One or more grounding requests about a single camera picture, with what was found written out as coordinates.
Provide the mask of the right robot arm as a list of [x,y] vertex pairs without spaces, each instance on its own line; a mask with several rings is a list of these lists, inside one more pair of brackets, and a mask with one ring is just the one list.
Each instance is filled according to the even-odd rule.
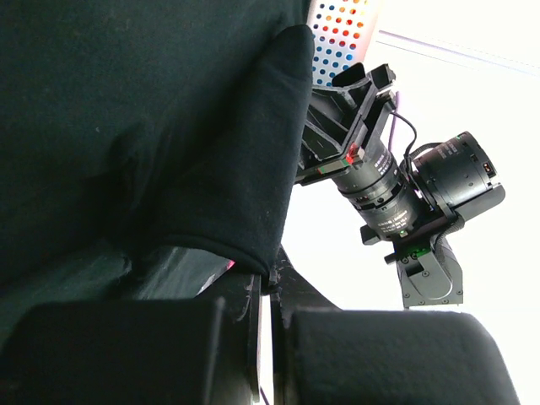
[[355,64],[314,84],[295,181],[332,181],[364,220],[365,245],[389,242],[405,308],[460,305],[463,272],[448,236],[505,199],[490,158],[470,132],[411,142],[401,158],[382,141],[398,117],[395,73]]

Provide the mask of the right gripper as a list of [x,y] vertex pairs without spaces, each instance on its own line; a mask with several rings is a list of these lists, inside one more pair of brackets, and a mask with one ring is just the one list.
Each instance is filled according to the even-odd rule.
[[369,118],[395,79],[386,63],[366,72],[358,62],[336,75],[329,86],[312,87],[296,184],[340,176],[367,155]]

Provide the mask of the black polo shirt blue logo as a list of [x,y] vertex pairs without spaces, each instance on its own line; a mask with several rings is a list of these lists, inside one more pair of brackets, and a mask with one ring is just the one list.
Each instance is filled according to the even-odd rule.
[[277,258],[308,1],[1,4],[1,335],[30,308],[191,298]]

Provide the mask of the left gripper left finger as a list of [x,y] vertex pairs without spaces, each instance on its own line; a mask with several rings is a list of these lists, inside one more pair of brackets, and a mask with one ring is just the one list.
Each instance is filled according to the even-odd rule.
[[38,305],[1,352],[4,404],[248,404],[261,279],[228,273],[190,300]]

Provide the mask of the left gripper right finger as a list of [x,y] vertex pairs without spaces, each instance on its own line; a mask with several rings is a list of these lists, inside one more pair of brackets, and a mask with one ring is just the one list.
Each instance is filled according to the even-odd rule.
[[271,272],[277,404],[516,404],[499,347],[453,311],[342,310],[279,252]]

